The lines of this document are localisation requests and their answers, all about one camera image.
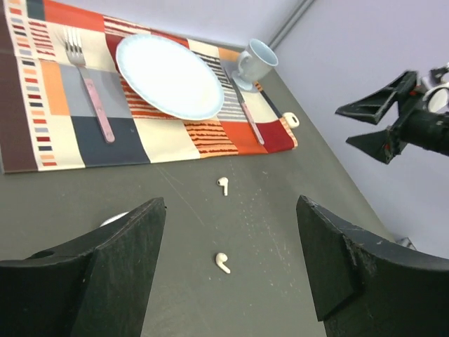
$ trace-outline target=gray square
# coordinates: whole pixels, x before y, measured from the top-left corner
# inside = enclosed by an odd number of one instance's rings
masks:
[[[96,117],[83,79],[76,67],[60,65],[62,84],[71,116]],[[117,73],[89,69],[106,115],[109,118],[133,118]]]

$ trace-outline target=fork tines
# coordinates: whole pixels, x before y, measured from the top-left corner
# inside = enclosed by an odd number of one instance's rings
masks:
[[[73,53],[82,53],[81,36],[79,29],[75,27],[64,27],[65,48]]]

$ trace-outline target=wall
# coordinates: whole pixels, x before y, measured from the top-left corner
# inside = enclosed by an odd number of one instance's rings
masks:
[[[334,112],[406,69],[446,64],[448,13],[446,0],[316,0],[276,50],[279,74],[381,221],[418,250],[446,258],[449,158],[409,145],[390,165],[378,163],[345,140],[383,129],[396,111],[378,126]]]
[[[152,28],[224,44],[268,42],[300,0],[58,0]]]

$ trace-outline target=mug handle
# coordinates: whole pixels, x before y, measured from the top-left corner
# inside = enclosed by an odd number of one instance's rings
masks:
[[[252,58],[251,54],[248,51],[242,51],[239,55],[239,57],[237,58],[237,67],[239,69],[239,75],[243,74],[243,68],[242,65],[244,63],[247,63],[250,58]]]

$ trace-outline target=table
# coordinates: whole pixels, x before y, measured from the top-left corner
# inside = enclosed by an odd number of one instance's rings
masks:
[[[386,239],[384,228],[277,73],[264,89],[296,113],[296,150],[253,157],[0,176],[0,259],[95,229],[162,196],[168,207],[143,337],[322,337],[297,229],[300,194]],[[229,179],[229,196],[216,185]],[[226,275],[213,262],[229,256]]]

